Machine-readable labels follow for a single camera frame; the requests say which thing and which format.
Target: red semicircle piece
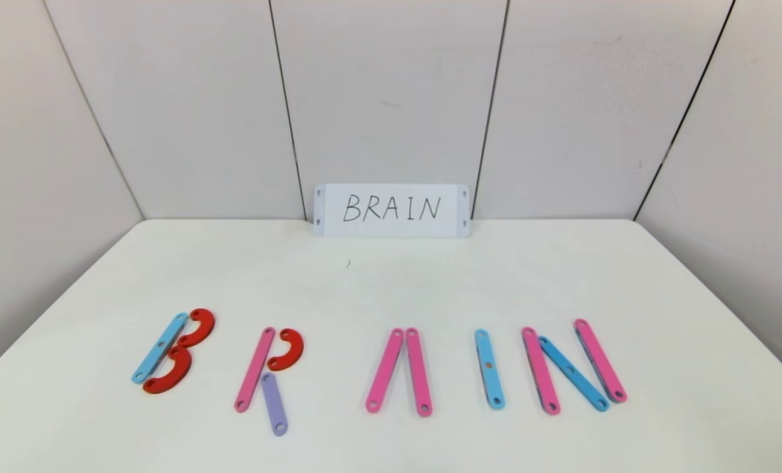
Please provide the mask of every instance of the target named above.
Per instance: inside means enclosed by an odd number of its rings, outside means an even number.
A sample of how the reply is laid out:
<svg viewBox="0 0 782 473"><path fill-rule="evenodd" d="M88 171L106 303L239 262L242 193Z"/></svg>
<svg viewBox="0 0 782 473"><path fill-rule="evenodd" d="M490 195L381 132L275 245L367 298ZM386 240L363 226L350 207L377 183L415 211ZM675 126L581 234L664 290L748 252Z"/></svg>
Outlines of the red semicircle piece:
<svg viewBox="0 0 782 473"><path fill-rule="evenodd" d="M198 345L210 335L210 332L213 332L213 327L216 327L216 317L207 309L194 309L190 312L189 318L198 322L198 329L193 333L181 335L178 338L179 347L189 348Z"/></svg>
<svg viewBox="0 0 782 473"><path fill-rule="evenodd" d="M271 371L283 371L283 369L291 367L303 354L303 337L297 333L297 330L293 328L281 330L280 339L289 342L292 347L283 356L274 356L268 360L268 369Z"/></svg>
<svg viewBox="0 0 782 473"><path fill-rule="evenodd" d="M172 347L169 350L169 357L175 360L175 366L172 366L172 371L159 378L151 378L145 381L142 384L142 390L148 392L148 394L167 392L180 383L184 376L189 373L189 368L192 366L192 354L189 353L189 350L184 347Z"/></svg>

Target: pink plastic strip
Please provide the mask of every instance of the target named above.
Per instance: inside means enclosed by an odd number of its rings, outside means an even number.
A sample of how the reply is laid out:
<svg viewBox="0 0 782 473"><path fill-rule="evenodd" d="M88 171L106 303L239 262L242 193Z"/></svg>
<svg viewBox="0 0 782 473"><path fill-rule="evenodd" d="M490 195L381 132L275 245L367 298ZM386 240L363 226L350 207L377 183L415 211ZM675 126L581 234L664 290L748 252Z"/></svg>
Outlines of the pink plastic strip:
<svg viewBox="0 0 782 473"><path fill-rule="evenodd" d="M414 385L417 413L421 417L428 417L432 415L432 397L429 395L429 378L426 376L423 348L420 347L420 333L417 329L406 330L405 342L408 346L408 362L411 365L411 383Z"/></svg>
<svg viewBox="0 0 782 473"><path fill-rule="evenodd" d="M388 344L385 345L385 354L382 355L379 369L376 369L376 376L373 377L373 386L370 387L370 392L367 393L367 402L364 406L367 407L368 413L378 413L382 407L382 401L385 400L385 392L388 390L388 384L391 383L393 369L397 366L399 351L402 349L403 334L404 332L401 328L395 328L391 331L391 338L388 339Z"/></svg>
<svg viewBox="0 0 782 473"><path fill-rule="evenodd" d="M592 362L595 372L601 378L601 384L603 384L610 401L627 401L627 393L624 391L624 386L621 386L621 381L616 376L613 366L610 365L598 339L595 338L595 332L592 332L592 327L589 327L587 321L577 319L575 321L575 330L577 330L577 335L580 336L580 341L583 343L583 349L586 350L589 361Z"/></svg>
<svg viewBox="0 0 782 473"><path fill-rule="evenodd" d="M265 359L268 357L268 350L271 349L271 342L274 342L276 332L277 330L274 327L267 327L265 330L262 330L262 336L259 337L256 351L253 353L248 371L244 375L242 387L238 389L238 395L234 404L237 413L243 413L250 407L250 399L253 398L253 392L256 390L259 375L265 366Z"/></svg>
<svg viewBox="0 0 782 473"><path fill-rule="evenodd" d="M557 401L554 383L551 382L546 357L543 356L543 350L540 348L537 332L531 327L525 327L522 329L522 339L525 341L525 349L528 350L528 362L531 363L531 372L534 373L543 410L555 416L559 413L559 401Z"/></svg>

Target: white wall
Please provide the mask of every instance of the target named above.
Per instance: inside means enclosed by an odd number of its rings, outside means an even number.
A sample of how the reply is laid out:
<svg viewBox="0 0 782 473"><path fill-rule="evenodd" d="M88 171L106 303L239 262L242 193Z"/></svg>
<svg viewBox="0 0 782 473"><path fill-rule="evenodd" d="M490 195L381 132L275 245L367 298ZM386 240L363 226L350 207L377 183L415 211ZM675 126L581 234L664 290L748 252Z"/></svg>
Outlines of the white wall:
<svg viewBox="0 0 782 473"><path fill-rule="evenodd" d="M0 355L141 220L41 0L0 0Z"/></svg>
<svg viewBox="0 0 782 473"><path fill-rule="evenodd" d="M731 0L511 0L475 218L633 218Z"/></svg>
<svg viewBox="0 0 782 473"><path fill-rule="evenodd" d="M319 183L475 189L505 0L272 0L306 207Z"/></svg>
<svg viewBox="0 0 782 473"><path fill-rule="evenodd" d="M47 0L146 218L303 218L267 0Z"/></svg>
<svg viewBox="0 0 782 473"><path fill-rule="evenodd" d="M782 361L782 0L736 2L638 221Z"/></svg>

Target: purple plastic strip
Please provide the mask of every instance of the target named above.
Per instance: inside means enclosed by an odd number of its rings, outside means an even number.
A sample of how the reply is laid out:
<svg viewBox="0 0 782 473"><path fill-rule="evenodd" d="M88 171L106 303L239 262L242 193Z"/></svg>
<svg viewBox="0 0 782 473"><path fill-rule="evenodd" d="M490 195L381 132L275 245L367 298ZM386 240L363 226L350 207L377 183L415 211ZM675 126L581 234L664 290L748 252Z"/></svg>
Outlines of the purple plastic strip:
<svg viewBox="0 0 782 473"><path fill-rule="evenodd" d="M277 389L277 379L273 373L262 375L262 394L265 396L265 407L268 408L268 418L271 419L271 430L277 437L288 432L288 420L286 410L283 409L283 400L280 398L280 390Z"/></svg>

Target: white table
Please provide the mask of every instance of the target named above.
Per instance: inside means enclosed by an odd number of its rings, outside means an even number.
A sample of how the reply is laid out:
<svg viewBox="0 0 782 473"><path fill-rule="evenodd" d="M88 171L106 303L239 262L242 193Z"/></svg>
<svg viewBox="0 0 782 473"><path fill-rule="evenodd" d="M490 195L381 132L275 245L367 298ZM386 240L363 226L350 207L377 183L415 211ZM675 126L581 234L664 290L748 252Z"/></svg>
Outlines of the white table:
<svg viewBox="0 0 782 473"><path fill-rule="evenodd" d="M217 325L192 348L192 370L145 394L130 376L172 315L196 307ZM597 386L577 317L630 399L599 413L550 365L562 406L551 417L519 330L549 336ZM278 376L290 423L279 438L261 390L246 413L232 409L269 325L306 341ZM430 418L415 413L405 353L382 411L364 409L393 327L420 329ZM503 411L484 397L478 328L492 338ZM277 339L271 354L286 348ZM484 221L468 240L147 221L0 359L1 471L782 473L782 366L629 221Z"/></svg>

